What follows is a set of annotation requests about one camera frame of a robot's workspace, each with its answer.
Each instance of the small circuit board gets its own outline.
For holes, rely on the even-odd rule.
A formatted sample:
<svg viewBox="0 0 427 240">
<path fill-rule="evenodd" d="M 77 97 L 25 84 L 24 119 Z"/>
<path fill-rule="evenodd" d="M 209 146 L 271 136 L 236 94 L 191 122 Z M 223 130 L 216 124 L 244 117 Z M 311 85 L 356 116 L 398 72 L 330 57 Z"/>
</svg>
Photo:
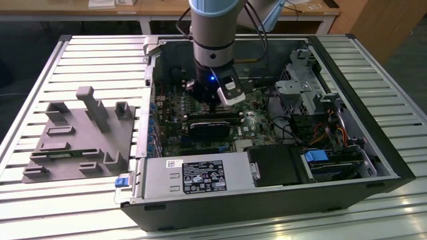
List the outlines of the small circuit board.
<svg viewBox="0 0 427 240">
<path fill-rule="evenodd" d="M 260 91 L 233 106 L 217 106 L 215 113 L 176 86 L 156 92 L 164 157 L 241 152 L 244 147 L 276 144 Z"/>
</svg>

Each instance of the power supply label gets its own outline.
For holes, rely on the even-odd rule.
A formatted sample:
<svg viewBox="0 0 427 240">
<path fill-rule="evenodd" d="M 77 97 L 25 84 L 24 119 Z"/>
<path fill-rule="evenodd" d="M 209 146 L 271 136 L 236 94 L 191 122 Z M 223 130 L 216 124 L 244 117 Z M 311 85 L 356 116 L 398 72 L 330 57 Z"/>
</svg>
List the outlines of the power supply label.
<svg viewBox="0 0 427 240">
<path fill-rule="evenodd" d="M 225 191 L 223 160 L 183 163 L 181 180 L 185 194 Z"/>
</svg>

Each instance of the barcode sticker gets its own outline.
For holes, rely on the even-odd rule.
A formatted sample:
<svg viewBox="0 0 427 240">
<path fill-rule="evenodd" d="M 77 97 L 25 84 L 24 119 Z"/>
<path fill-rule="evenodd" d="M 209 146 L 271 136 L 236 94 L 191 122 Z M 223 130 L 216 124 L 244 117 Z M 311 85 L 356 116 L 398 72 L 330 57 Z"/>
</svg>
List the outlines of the barcode sticker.
<svg viewBox="0 0 427 240">
<path fill-rule="evenodd" d="M 117 14 L 136 14 L 136 11 L 117 11 Z"/>
<path fill-rule="evenodd" d="M 167 168 L 180 168 L 183 166 L 183 160 L 167 160 L 165 161 L 165 167 Z"/>
</svg>

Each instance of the table leg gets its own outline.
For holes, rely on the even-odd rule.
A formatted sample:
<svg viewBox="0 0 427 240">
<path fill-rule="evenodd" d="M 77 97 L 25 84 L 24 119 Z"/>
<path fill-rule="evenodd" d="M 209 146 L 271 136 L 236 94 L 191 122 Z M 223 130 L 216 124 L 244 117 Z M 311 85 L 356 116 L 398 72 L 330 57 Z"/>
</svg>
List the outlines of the table leg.
<svg viewBox="0 0 427 240">
<path fill-rule="evenodd" d="M 327 35 L 328 34 L 330 29 L 332 27 L 335 17 L 336 16 L 324 16 L 323 21 L 322 21 L 319 28 L 318 28 L 318 32 L 315 33 L 316 35 Z"/>
<path fill-rule="evenodd" d="M 140 31 L 143 35 L 151 35 L 152 29 L 149 27 L 149 17 L 139 18 Z"/>
</svg>

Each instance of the aluminum slotted table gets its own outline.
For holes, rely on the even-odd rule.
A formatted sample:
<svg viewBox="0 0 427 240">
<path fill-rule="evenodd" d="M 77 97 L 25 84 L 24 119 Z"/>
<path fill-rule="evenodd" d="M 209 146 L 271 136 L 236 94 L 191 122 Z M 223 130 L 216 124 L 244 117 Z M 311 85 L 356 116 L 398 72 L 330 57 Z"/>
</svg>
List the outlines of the aluminum slotted table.
<svg viewBox="0 0 427 240">
<path fill-rule="evenodd" d="M 319 37 L 416 180 L 351 208 L 169 232 L 144 232 L 115 203 L 115 179 L 23 184 L 48 117 L 48 102 L 83 108 L 75 90 L 95 88 L 105 107 L 139 106 L 145 87 L 144 36 L 64 37 L 0 146 L 0 239 L 384 239 L 427 232 L 427 117 L 356 39 Z M 129 170 L 135 168 L 135 120 Z"/>
</svg>

